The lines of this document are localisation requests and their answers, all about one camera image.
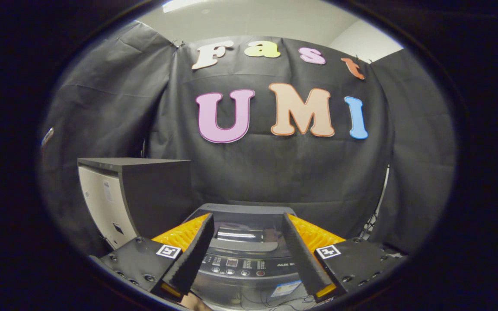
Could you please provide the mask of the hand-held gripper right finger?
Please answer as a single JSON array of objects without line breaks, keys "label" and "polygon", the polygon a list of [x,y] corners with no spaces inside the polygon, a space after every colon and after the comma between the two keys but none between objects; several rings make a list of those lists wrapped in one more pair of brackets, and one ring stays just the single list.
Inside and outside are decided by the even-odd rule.
[{"label": "hand-held gripper right finger", "polygon": [[382,246],[341,238],[292,214],[283,214],[281,232],[306,292],[318,303],[362,291],[405,262]]}]

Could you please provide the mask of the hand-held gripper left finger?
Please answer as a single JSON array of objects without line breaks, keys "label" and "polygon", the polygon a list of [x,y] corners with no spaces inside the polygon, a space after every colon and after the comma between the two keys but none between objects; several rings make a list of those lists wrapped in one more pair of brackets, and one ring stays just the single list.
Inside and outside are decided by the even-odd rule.
[{"label": "hand-held gripper left finger", "polygon": [[207,213],[154,239],[136,236],[89,261],[109,281],[144,299],[179,303],[191,291],[214,234],[214,215]]}]

